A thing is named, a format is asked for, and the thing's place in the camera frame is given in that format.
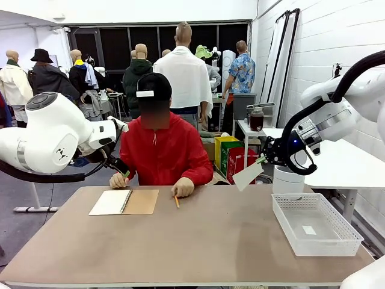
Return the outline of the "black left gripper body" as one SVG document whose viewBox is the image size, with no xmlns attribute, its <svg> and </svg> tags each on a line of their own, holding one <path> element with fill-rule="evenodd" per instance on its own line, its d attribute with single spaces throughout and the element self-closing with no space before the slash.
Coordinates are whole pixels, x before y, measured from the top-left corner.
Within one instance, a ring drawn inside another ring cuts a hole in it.
<svg viewBox="0 0 385 289">
<path fill-rule="evenodd" d="M 105 167 L 116 170 L 117 172 L 124 174 L 129 170 L 129 167 L 119 158 L 110 155 L 105 162 Z"/>
</svg>

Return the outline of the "person's right hand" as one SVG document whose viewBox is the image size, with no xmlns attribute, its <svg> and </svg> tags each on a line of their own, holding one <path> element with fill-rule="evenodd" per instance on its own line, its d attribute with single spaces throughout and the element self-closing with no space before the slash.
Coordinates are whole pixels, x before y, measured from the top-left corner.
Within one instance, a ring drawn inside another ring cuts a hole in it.
<svg viewBox="0 0 385 289">
<path fill-rule="evenodd" d="M 121 173 L 115 173 L 109 180 L 109 186 L 112 189 L 125 188 L 129 183 L 129 178 Z"/>
</svg>

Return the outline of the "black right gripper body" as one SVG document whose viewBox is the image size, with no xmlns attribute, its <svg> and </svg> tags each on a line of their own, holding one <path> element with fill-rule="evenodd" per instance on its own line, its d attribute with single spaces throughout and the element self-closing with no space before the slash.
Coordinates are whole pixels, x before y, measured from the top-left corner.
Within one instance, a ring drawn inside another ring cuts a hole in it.
<svg viewBox="0 0 385 289">
<path fill-rule="evenodd" d="M 279 166 L 287 166 L 291 163 L 288 141 L 289 137 L 266 138 L 264 145 L 269 144 L 269 155 L 267 159 L 269 163 Z"/>
</svg>

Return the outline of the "person's left hand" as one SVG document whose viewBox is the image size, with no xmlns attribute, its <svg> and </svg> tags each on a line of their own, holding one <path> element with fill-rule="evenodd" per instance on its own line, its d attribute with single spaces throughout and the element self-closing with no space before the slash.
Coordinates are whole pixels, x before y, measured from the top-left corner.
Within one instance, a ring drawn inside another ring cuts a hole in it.
<svg viewBox="0 0 385 289">
<path fill-rule="evenodd" d="M 188 197 L 194 191 L 194 183 L 186 177 L 180 178 L 172 187 L 171 192 L 174 197 Z"/>
</svg>

